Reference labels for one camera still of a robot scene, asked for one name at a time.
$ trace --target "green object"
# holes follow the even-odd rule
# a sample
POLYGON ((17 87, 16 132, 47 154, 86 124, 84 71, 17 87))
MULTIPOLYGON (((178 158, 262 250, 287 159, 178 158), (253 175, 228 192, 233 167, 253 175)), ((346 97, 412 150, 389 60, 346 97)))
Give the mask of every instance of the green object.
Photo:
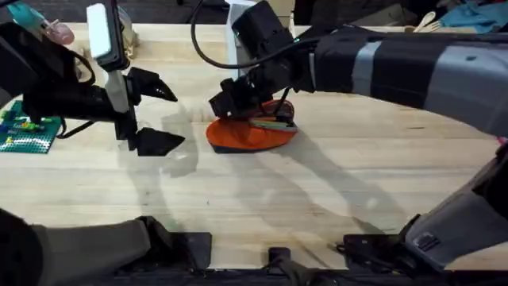
POLYGON ((43 119, 40 125, 32 123, 21 111, 21 100, 17 100, 9 112, 15 116, 14 120, 2 122, 8 131, 0 132, 0 152, 47 153, 60 128, 60 118, 43 119))

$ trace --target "wooden table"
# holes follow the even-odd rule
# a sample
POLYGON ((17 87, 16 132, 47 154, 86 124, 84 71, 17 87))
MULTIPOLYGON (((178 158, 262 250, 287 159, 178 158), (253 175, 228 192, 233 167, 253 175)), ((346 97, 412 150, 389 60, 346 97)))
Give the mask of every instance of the wooden table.
MULTIPOLYGON (((77 45, 86 26, 73 25, 77 45)), ((205 137, 207 99, 229 72, 195 54, 185 25, 137 25, 133 66, 160 73, 179 103, 143 99, 140 127, 185 136, 164 158, 139 158, 96 124, 48 155, 1 153, 0 207, 48 226, 153 215, 169 230, 209 231, 212 268, 259 268, 270 246, 308 266, 344 268, 328 248, 344 234, 398 233, 492 158, 496 140, 441 116, 356 95, 291 94, 299 135, 257 154, 217 155, 205 137)), ((198 27, 206 54, 226 62, 223 26, 198 27)), ((81 122, 70 121, 77 126, 81 122)), ((452 269, 503 269, 508 247, 452 269)))

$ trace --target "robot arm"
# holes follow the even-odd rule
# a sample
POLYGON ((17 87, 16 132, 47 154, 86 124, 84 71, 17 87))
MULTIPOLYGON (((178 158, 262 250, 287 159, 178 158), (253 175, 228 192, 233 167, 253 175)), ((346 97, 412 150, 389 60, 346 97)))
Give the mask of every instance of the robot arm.
POLYGON ((177 98, 154 72, 131 68, 127 76, 122 75, 130 62, 123 49, 115 0, 88 7, 87 18, 91 53, 105 72, 105 87, 95 86, 94 76, 79 82, 76 58, 93 75, 82 56, 46 37, 38 39, 14 23, 0 25, 0 60, 4 63, 0 87, 13 97, 23 94, 23 111, 35 123, 50 116, 89 121, 68 133, 72 134, 94 122, 112 122, 116 138, 127 140, 130 150, 137 149, 140 156, 165 156, 184 138, 150 128, 138 131, 134 107, 140 104, 141 95, 173 102, 177 98))
MULTIPOLYGON (((247 10, 233 31, 251 58, 286 51, 236 81, 224 80, 222 92, 210 100, 218 117, 240 116, 292 87, 366 95, 508 135, 507 35, 376 33, 341 26, 313 27, 293 39, 266 2, 247 10)), ((346 235, 337 249, 350 265, 418 275, 440 272, 458 257, 508 241, 502 205, 507 149, 399 235, 346 235)))

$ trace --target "cable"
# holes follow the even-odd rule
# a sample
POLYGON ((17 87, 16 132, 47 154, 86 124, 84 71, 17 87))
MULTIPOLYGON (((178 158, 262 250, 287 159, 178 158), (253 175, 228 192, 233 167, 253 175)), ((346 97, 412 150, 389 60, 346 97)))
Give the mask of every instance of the cable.
POLYGON ((62 132, 60 134, 56 135, 56 137, 58 139, 68 139, 68 138, 76 135, 77 133, 85 130, 86 128, 92 126, 95 123, 92 121, 88 121, 88 122, 82 124, 81 126, 78 126, 78 127, 74 128, 73 130, 65 133, 67 131, 67 123, 65 122, 65 118, 61 117, 60 121, 62 122, 62 132))
POLYGON ((291 88, 290 87, 286 87, 286 89, 284 90, 284 93, 283 93, 283 96, 280 98, 280 101, 279 103, 277 103, 277 107, 275 108, 275 110, 273 111, 273 114, 275 116, 277 116, 277 113, 279 112, 280 108, 283 106, 284 104, 284 101, 286 101, 286 97, 287 95, 289 94, 289 90, 291 88))
POLYGON ((194 49, 196 50, 198 55, 205 62, 207 62, 208 64, 213 65, 216 68, 224 68, 224 69, 250 68, 250 67, 256 66, 258 64, 265 63, 265 62, 267 62, 269 60, 273 60, 274 58, 276 58, 278 56, 281 56, 281 55, 283 55, 283 54, 285 54, 285 53, 287 53, 289 51, 295 50, 296 48, 301 48, 301 47, 303 47, 305 45, 308 45, 308 44, 314 44, 314 43, 318 42, 321 39, 320 37, 317 37, 317 38, 310 38, 310 39, 305 39, 305 40, 297 41, 297 42, 295 42, 293 44, 287 45, 284 48, 281 48, 277 52, 274 52, 274 53, 272 53, 272 54, 270 54, 268 56, 265 56, 264 58, 261 58, 261 59, 258 59, 258 60, 254 60, 254 61, 251 61, 251 62, 248 62, 248 63, 244 63, 244 64, 222 64, 222 63, 219 63, 219 62, 217 62, 215 60, 210 59, 207 55, 205 55, 205 53, 199 47, 198 40, 196 39, 196 21, 198 20, 199 10, 201 9, 202 4, 203 4, 203 0, 200 0, 199 4, 197 4, 197 6, 195 7, 194 14, 192 15, 192 19, 190 20, 190 38, 192 40, 192 45, 194 46, 194 49))

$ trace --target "colorful clutter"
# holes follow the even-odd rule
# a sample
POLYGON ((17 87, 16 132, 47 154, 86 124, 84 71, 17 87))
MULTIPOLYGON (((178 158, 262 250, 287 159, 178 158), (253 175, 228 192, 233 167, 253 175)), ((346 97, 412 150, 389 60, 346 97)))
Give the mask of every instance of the colorful clutter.
POLYGON ((288 101, 266 102, 241 118, 220 118, 206 130, 216 153, 254 153, 287 144, 298 132, 288 101))

